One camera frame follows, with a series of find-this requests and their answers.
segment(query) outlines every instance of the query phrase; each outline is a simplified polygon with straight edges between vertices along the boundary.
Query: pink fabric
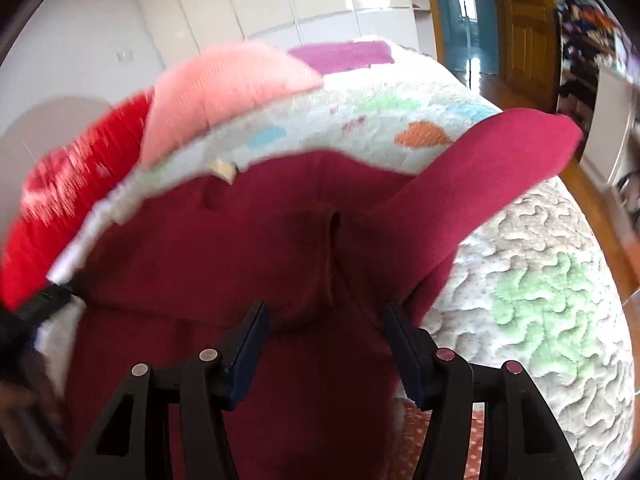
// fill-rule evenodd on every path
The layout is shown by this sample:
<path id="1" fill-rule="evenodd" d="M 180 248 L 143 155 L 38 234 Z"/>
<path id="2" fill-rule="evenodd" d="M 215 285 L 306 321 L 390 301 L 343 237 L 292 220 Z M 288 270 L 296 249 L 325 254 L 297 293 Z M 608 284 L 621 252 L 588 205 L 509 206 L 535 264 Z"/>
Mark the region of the pink fabric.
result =
<path id="1" fill-rule="evenodd" d="M 158 78 L 140 164 L 149 168 L 207 128 L 320 86 L 318 72 L 275 47 L 249 42 L 211 48 Z"/>

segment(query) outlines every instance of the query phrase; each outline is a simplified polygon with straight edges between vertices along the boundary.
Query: bed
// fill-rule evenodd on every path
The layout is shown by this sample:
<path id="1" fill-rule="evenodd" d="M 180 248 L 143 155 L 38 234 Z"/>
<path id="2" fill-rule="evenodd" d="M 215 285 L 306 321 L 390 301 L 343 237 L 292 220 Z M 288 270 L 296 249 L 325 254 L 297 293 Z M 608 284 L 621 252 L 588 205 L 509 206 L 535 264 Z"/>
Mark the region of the bed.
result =
<path id="1" fill-rule="evenodd" d="M 49 278 L 68 280 L 111 223 L 126 222 L 146 197 L 210 173 L 216 161 L 242 171 L 281 153 L 334 148 L 415 174 L 473 124 L 500 112 L 433 59 L 390 47 L 393 64 L 326 75 L 320 89 L 213 127 L 150 170 L 134 168 L 95 203 Z M 38 335 L 60 392 L 81 313 L 77 301 Z M 522 362 L 585 479 L 614 478 L 626 463 L 634 400 L 629 332 L 604 255 L 558 177 L 468 236 L 422 326 L 469 362 Z M 400 409 L 400 417 L 409 414 Z"/>

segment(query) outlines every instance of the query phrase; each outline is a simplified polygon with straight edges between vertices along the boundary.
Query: maroon cloth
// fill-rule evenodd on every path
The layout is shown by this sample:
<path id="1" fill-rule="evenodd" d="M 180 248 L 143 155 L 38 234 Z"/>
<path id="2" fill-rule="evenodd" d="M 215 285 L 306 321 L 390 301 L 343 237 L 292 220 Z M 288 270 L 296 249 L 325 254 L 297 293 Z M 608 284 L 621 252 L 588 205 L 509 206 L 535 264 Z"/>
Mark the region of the maroon cloth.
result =
<path id="1" fill-rule="evenodd" d="M 289 55 L 304 61 L 322 75 L 394 62 L 391 47 L 384 41 L 309 44 L 292 48 Z"/>
<path id="2" fill-rule="evenodd" d="M 66 386 L 74 447 L 134 364 L 191 358 L 260 299 L 270 338 L 247 399 L 225 414 L 240 478 L 374 478 L 397 380 L 381 307 L 404 301 L 422 319 L 457 245 L 561 171 L 579 137 L 569 118 L 512 110 L 416 177 L 314 152 L 147 200 L 86 265 Z"/>

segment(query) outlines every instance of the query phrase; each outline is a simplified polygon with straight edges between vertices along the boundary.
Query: white wall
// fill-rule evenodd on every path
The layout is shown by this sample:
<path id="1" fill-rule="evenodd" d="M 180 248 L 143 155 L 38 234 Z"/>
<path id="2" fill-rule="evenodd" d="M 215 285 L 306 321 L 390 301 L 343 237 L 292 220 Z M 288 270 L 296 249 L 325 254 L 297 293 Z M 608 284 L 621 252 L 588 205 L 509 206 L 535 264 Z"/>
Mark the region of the white wall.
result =
<path id="1" fill-rule="evenodd" d="M 118 62 L 121 52 L 131 61 Z M 73 95 L 114 103 L 162 70 L 137 0 L 46 0 L 0 66 L 0 136 L 41 102 Z"/>

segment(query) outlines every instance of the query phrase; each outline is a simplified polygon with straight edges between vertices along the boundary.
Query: red fabric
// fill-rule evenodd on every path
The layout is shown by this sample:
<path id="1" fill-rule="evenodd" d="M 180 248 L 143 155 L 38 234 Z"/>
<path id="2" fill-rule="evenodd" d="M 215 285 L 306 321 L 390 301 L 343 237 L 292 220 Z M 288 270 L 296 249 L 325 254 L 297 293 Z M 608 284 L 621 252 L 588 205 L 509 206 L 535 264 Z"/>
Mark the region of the red fabric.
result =
<path id="1" fill-rule="evenodd" d="M 421 319 L 457 245 L 562 170 L 579 138 L 569 118 L 512 110 L 416 177 L 315 152 L 148 200 L 86 265 L 90 307 L 66 386 L 72 445 L 134 364 L 191 358 L 261 299 L 271 335 L 248 398 L 225 414 L 239 477 L 374 478 L 396 387 L 380 308 L 406 300 Z"/>
<path id="2" fill-rule="evenodd" d="M 2 260 L 0 299 L 9 309 L 44 286 L 53 262 L 94 203 L 136 163 L 150 102 L 149 93 L 127 100 L 71 145 L 44 156 L 31 171 Z"/>

